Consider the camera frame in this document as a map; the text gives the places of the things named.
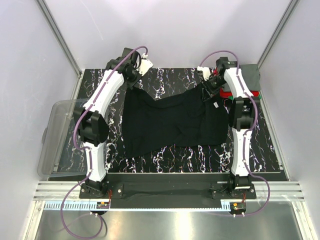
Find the black t shirt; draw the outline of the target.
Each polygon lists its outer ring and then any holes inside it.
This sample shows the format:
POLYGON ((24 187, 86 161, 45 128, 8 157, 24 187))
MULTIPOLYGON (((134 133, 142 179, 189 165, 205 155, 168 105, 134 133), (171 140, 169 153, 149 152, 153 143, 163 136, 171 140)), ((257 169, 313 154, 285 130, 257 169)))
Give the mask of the black t shirt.
POLYGON ((203 101, 202 84, 185 92, 154 100, 139 88, 127 89, 122 114, 125 156, 140 157, 175 145, 220 145, 228 135, 228 113, 216 95, 203 101))

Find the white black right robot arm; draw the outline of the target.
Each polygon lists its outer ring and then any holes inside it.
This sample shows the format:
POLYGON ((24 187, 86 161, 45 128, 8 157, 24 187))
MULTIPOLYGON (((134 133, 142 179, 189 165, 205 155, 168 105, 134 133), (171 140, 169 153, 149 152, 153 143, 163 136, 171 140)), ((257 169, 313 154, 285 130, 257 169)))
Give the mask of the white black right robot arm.
POLYGON ((224 84, 231 90, 233 101, 228 112, 228 124, 233 135, 233 162, 224 191, 232 198, 242 198, 252 186, 250 142, 258 121, 260 99, 247 87, 237 61, 220 57, 216 61, 214 72, 201 65, 197 67, 197 71, 203 77, 205 100, 218 94, 224 84))

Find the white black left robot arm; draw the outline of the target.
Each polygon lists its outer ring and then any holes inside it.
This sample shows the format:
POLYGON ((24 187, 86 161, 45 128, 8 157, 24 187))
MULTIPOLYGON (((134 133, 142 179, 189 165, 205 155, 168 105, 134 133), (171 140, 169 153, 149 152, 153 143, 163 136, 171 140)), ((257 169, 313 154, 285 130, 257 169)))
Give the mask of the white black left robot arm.
POLYGON ((74 146, 85 152, 87 173, 79 184, 81 193, 101 198, 108 193, 104 164, 104 144, 109 135, 107 110, 115 93, 122 85, 133 87, 153 66, 148 53, 140 47, 124 48, 122 55, 111 59, 102 80, 88 101, 75 108, 73 118, 74 146))

